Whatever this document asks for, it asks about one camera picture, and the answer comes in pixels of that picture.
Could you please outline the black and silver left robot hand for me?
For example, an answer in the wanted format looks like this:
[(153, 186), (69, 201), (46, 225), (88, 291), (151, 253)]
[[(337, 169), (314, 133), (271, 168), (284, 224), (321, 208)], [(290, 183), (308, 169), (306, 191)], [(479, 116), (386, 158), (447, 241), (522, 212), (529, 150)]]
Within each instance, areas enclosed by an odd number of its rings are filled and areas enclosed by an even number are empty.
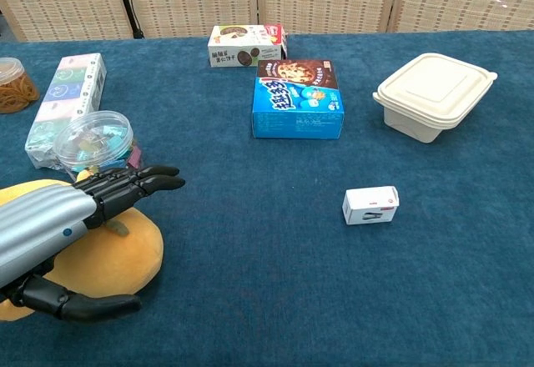
[(77, 183), (34, 189), (1, 207), (1, 297), (14, 306), (70, 322), (93, 323), (135, 313), (135, 294), (88, 297), (45, 279), (60, 251), (90, 229), (160, 191), (183, 187), (175, 167), (111, 168)]

